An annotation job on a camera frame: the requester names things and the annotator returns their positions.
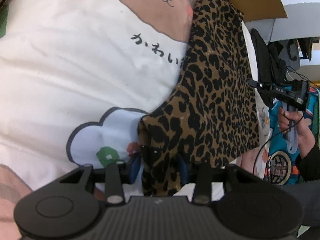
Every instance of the blue fabric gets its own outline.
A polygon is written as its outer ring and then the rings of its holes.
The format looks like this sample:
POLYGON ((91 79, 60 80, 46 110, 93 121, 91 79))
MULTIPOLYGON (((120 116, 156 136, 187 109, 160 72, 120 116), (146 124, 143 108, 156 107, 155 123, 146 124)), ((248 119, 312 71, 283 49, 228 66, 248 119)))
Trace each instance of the blue fabric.
MULTIPOLYGON (((311 122, 309 125, 310 129, 312 129, 313 109, 317 101, 317 91, 310 88, 307 110, 304 113, 304 118, 310 119, 308 120, 311 122)), ((281 102, 278 101, 269 109, 270 128, 273 129, 272 136, 279 133, 277 115, 280 106, 281 102)), ((295 166, 295 160, 298 154, 299 149, 294 154, 288 152, 287 143, 282 134, 273 138, 269 147, 269 159, 266 167, 265 180, 275 185, 299 183, 301 178, 295 166)))

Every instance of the cartoon bear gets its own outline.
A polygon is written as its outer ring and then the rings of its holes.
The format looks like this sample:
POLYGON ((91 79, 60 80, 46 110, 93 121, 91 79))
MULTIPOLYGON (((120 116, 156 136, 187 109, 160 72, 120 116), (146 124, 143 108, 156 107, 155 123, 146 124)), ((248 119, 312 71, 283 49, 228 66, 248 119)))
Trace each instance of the cartoon bear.
POLYGON ((120 0, 156 31, 188 42, 195 0, 120 0))

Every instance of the wall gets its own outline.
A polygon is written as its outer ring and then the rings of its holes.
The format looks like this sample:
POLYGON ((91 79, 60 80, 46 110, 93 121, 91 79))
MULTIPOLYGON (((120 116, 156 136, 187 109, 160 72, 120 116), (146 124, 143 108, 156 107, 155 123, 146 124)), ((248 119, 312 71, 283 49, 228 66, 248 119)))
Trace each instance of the wall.
MULTIPOLYGON (((301 66, 298 73, 305 75, 311 81, 320 81, 320 65, 301 66)), ((295 73, 290 73, 295 79, 300 79, 295 73)))

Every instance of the black device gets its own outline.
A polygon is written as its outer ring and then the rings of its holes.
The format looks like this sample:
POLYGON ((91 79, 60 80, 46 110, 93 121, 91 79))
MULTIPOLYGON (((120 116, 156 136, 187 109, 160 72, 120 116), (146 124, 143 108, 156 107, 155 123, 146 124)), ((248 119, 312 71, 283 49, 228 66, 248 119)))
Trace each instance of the black device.
POLYGON ((299 111, 305 111, 307 109, 310 82, 305 80, 294 80, 279 86, 249 80, 248 85, 257 88, 258 92, 262 91, 269 96, 277 98, 279 101, 286 102, 288 105, 297 108, 299 111))
POLYGON ((296 239, 303 208, 295 198, 235 165, 214 169, 178 159, 183 182, 196 183, 191 203, 183 196, 125 203, 122 183, 134 181, 138 154, 105 169, 82 165, 18 202, 14 219, 22 239, 296 239), (213 181, 225 191, 215 202, 213 181), (92 195, 98 182, 105 182, 105 201, 92 195))

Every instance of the leopard print fabric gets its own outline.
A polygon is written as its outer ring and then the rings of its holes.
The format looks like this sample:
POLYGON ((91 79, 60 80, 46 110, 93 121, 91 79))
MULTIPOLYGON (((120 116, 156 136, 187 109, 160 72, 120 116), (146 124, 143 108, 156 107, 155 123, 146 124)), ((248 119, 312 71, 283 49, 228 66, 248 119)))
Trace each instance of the leopard print fabric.
POLYGON ((177 153, 222 167, 259 144, 241 21, 229 0, 197 0, 186 58, 169 98, 138 125, 145 195, 180 189, 177 153))

